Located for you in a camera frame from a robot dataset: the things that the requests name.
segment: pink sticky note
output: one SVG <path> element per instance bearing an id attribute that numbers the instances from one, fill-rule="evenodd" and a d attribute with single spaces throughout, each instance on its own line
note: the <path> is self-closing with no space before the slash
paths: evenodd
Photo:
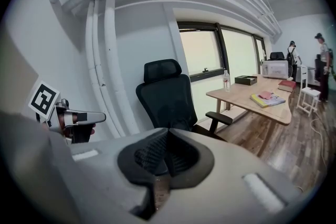
<path id="1" fill-rule="evenodd" d="M 271 99 L 272 97 L 272 93 L 268 91 L 263 91 L 259 95 L 261 98 L 264 98 L 264 99 Z"/>

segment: chair armrest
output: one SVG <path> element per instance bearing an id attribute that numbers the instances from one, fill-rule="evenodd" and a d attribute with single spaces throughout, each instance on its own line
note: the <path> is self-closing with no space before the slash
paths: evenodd
<path id="1" fill-rule="evenodd" d="M 222 122 L 226 125 L 230 125 L 233 121 L 232 118 L 228 117 L 228 116 L 225 116 L 225 115 L 222 115 L 220 113 L 217 113 L 217 112 L 208 112 L 205 114 L 207 117 L 209 117 L 210 119 L 213 119 L 217 122 Z"/>

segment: wooden floor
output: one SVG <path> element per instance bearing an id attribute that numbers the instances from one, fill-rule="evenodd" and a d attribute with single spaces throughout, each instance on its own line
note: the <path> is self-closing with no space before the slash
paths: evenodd
<path id="1" fill-rule="evenodd" d="M 296 186 L 305 191 L 322 180 L 327 171 L 321 158 L 321 136 L 313 131 L 310 124 L 322 135 L 322 153 L 327 166 L 333 161 L 336 152 L 336 92 L 329 93 L 328 103 L 318 104 L 322 124 L 315 113 L 308 117 L 306 112 L 296 109 L 299 90 L 296 88 L 289 99 L 291 123 L 288 126 L 276 124 L 260 158 L 285 173 Z M 257 155 L 269 127 L 269 119 L 248 112 L 217 135 Z"/>

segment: black window frame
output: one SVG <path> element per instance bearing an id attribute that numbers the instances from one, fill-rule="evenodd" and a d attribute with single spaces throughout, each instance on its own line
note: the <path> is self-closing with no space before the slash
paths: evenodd
<path id="1" fill-rule="evenodd" d="M 222 32 L 219 31 L 218 23 L 202 23 L 202 22 L 177 22 L 180 33 L 196 32 L 196 31 L 212 31 L 216 38 L 217 49 L 219 54 L 220 68 L 216 70 L 203 71 L 190 75 L 190 82 L 204 80 L 224 74 L 224 70 L 228 69 L 228 61 L 226 49 L 223 42 Z"/>
<path id="2" fill-rule="evenodd" d="M 257 40 L 261 41 L 261 46 L 263 50 L 266 53 L 265 49 L 265 42 L 264 39 L 256 34 L 252 34 L 250 32 L 231 27 L 226 25 L 221 25 L 219 23 L 204 23 L 204 22 L 177 22 L 177 25 L 179 26 L 179 30 L 181 33 L 183 32 L 193 32 L 193 31 L 213 31 L 216 37 L 217 41 L 217 48 L 218 48 L 218 54 L 219 54 L 219 60 L 220 60 L 220 69 L 211 70 L 207 72 L 202 72 L 194 75 L 190 75 L 190 81 L 195 82 L 203 79 L 208 79 L 216 76 L 220 76 L 224 74 L 224 70 L 227 70 L 227 72 L 230 74 L 230 66 L 228 62 L 228 56 L 225 46 L 225 39 L 222 33 L 223 30 L 229 30 L 237 33 L 241 33 L 244 35 L 248 35 L 253 39 L 253 43 L 255 46 L 255 52 L 256 52 L 256 58 L 257 58 L 257 65 L 258 65 L 258 73 L 261 74 L 261 68 L 260 68 L 260 59 L 259 59 L 259 50 L 258 50 L 258 44 Z"/>

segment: red book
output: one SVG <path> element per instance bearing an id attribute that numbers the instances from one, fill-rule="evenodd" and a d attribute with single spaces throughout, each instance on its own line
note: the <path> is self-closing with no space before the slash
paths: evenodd
<path id="1" fill-rule="evenodd" d="M 296 82 L 295 81 L 290 81 L 290 80 L 282 80 L 279 83 L 278 89 L 292 92 L 296 87 Z"/>

